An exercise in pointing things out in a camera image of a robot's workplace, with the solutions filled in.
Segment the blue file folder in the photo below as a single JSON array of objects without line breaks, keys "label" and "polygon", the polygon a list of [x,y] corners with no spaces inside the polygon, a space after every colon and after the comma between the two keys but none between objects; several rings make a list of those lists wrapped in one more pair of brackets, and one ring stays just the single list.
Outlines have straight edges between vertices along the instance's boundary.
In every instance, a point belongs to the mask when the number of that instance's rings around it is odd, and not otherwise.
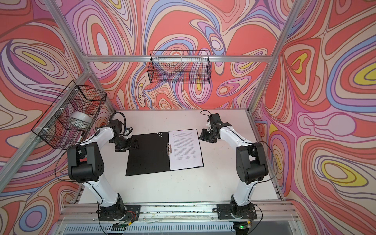
[{"label": "blue file folder", "polygon": [[171,171],[166,149],[168,132],[140,134],[132,138],[138,140],[140,149],[129,150],[126,176]]}]

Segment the printed paper sheet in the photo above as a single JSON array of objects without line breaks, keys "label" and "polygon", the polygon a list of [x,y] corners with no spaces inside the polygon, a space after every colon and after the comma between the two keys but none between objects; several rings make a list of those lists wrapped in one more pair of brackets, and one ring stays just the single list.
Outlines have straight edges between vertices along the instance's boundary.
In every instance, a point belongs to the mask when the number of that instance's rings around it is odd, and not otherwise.
[{"label": "printed paper sheet", "polygon": [[197,129],[168,132],[171,171],[204,167]]}]

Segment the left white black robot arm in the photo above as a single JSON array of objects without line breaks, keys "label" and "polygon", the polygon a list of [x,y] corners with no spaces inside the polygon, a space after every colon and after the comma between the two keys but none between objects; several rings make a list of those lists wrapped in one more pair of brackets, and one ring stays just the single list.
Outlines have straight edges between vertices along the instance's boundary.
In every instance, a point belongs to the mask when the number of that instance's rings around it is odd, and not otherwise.
[{"label": "left white black robot arm", "polygon": [[130,150],[136,145],[131,138],[126,138],[132,130],[118,119],[110,120],[87,140],[67,151],[69,178],[89,189],[97,199],[99,213],[114,220],[124,216],[126,208],[120,194],[104,176],[105,164],[100,150],[107,143],[115,145],[115,152]]}]

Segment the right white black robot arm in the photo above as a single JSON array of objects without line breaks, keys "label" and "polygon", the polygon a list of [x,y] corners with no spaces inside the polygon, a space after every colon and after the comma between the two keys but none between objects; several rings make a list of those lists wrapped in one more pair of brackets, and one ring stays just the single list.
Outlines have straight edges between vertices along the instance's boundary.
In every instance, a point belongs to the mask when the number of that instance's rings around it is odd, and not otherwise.
[{"label": "right white black robot arm", "polygon": [[250,198],[255,186],[269,174],[267,157],[260,142],[251,142],[243,137],[230,123],[223,122],[218,113],[209,113],[207,117],[207,128],[201,131],[199,139],[211,144],[221,139],[236,151],[236,171],[240,182],[231,197],[230,211],[239,216],[251,209]]}]

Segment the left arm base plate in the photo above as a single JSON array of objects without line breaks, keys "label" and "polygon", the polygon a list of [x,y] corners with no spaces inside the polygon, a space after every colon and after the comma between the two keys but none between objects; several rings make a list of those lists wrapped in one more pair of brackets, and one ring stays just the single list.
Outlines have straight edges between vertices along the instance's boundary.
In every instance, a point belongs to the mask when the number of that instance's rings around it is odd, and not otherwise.
[{"label": "left arm base plate", "polygon": [[134,222],[139,219],[141,205],[125,205],[124,209],[117,207],[100,207],[97,210],[100,221],[128,221]]}]

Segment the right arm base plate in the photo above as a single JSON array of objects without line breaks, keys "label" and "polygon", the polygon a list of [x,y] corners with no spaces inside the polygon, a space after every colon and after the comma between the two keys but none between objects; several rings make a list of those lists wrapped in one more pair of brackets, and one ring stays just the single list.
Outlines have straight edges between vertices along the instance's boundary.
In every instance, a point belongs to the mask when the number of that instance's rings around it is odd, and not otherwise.
[{"label": "right arm base plate", "polygon": [[254,204],[250,203],[245,206],[237,206],[234,203],[217,204],[213,208],[213,212],[217,213],[218,219],[248,219],[253,221],[258,218]]}]

